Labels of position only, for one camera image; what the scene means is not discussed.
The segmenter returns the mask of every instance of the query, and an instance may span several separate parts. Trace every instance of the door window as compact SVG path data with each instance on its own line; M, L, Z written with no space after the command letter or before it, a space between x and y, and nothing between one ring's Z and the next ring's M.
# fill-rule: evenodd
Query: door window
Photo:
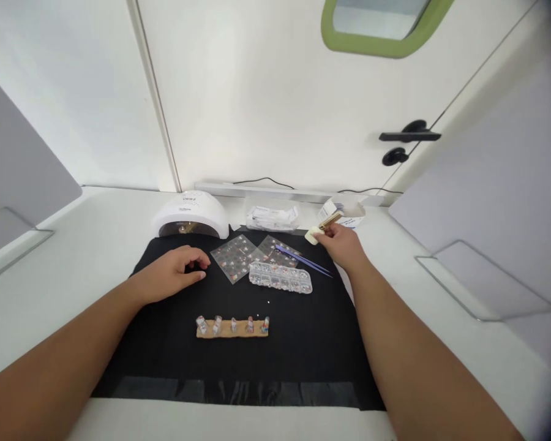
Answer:
M326 0L321 30L334 51L404 58L435 32L453 0Z

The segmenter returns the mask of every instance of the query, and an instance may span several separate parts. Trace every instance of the white desk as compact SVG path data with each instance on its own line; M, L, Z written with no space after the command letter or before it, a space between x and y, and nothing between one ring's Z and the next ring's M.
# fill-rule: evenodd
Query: white desk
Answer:
M151 219L173 194L84 188L40 227L56 233L0 276L0 370L67 323L132 272L153 237ZM243 200L219 198L232 224ZM307 228L319 206L301 206ZM364 249L409 307L445 342L525 437L547 427L551 369L505 325L469 317L415 262L427 251L387 209L368 209L357 228ZM246 407L91 399L73 440L186 437L395 439L385 412L325 407Z

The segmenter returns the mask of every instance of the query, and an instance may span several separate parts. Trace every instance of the black mat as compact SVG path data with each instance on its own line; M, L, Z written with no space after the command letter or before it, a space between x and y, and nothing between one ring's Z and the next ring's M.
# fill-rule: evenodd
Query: black mat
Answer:
M226 240L205 235L153 239L135 272L179 246L207 254ZM244 232L259 245L265 232ZM129 325L93 397L144 398L215 404L334 405L385 410L375 386L355 309L321 246L302 236L270 233L327 268L330 279L308 267L312 294L231 285L211 258L201 282L144 307ZM195 319L221 315L270 318L266 339L197 339Z

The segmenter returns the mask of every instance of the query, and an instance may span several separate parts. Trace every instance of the clear plastic organizer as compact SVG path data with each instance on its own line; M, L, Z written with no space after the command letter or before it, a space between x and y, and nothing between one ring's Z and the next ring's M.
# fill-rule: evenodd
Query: clear plastic organizer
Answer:
M249 265L249 281L253 285L266 286L284 291L310 294L312 281L303 269L253 262Z

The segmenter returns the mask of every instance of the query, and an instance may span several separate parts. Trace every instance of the door handle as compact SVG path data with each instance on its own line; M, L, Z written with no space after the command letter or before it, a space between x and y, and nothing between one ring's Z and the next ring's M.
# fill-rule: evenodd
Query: door handle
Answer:
M383 132L380 135L380 141L399 141L409 143L412 141L437 141L441 134L431 132L427 129L427 122L418 119L404 127L401 132Z

